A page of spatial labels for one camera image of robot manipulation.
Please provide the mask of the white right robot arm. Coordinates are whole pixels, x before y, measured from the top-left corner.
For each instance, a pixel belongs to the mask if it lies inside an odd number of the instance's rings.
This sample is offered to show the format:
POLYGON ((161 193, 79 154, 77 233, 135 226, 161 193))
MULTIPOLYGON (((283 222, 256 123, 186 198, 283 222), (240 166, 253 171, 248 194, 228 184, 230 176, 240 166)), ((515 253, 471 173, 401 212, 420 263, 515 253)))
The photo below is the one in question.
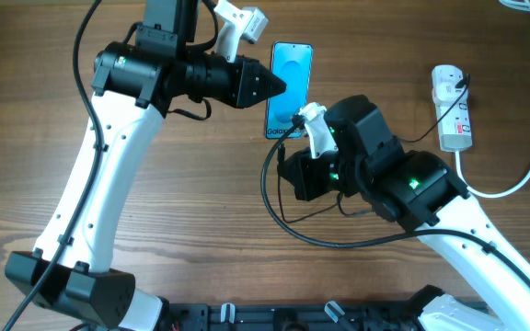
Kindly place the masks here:
POLYGON ((298 200, 358 194, 447 261, 513 330, 530 329, 530 264, 495 228, 468 186, 438 156, 404 151, 366 96, 297 110, 309 145, 278 165, 298 200))

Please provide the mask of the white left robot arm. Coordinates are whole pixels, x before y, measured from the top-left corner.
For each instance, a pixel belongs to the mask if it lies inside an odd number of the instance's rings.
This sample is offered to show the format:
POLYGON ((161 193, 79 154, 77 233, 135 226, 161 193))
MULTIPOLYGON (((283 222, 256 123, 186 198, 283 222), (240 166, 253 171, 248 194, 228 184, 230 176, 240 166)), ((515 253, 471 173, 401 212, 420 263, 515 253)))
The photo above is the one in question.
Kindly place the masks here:
POLYGON ((254 7, 208 2, 213 37, 194 40, 199 3, 150 1, 144 18, 94 62, 89 116, 71 175, 48 225, 29 251, 9 256, 6 278, 35 304, 76 318, 82 327, 174 330, 166 299, 139 290, 132 274, 111 265, 126 198, 144 154, 186 96, 210 105, 249 108, 284 92, 283 80, 238 54, 268 24, 254 7))

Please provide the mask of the blue Galaxy smartphone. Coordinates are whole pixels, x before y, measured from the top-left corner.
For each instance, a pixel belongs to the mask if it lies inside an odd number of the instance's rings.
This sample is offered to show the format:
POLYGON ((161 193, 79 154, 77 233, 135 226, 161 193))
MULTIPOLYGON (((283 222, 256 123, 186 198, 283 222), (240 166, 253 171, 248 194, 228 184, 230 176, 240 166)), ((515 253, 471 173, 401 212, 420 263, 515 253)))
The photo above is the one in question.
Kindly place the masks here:
POLYGON ((268 100, 264 135, 280 138, 292 126, 293 115, 306 104, 314 48, 311 44, 276 41, 272 46, 271 71, 286 84, 286 89, 268 100))

